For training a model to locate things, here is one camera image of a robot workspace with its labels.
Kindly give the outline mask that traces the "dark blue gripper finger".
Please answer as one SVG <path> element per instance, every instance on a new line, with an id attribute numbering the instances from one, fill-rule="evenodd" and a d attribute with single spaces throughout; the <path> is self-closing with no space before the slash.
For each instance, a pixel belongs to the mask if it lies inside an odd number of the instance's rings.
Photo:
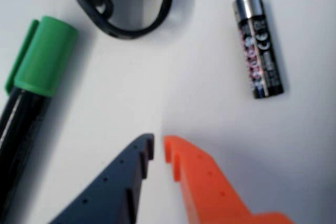
<path id="1" fill-rule="evenodd" d="M 154 135 L 133 140 L 52 223 L 136 223 Z"/>

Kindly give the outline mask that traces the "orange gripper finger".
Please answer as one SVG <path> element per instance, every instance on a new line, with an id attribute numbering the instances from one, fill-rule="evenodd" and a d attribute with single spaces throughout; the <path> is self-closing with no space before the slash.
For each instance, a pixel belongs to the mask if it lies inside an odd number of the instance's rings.
<path id="1" fill-rule="evenodd" d="M 198 146 L 175 135 L 166 135 L 163 141 L 189 223 L 292 222 L 279 212 L 251 213 L 212 156 Z"/>

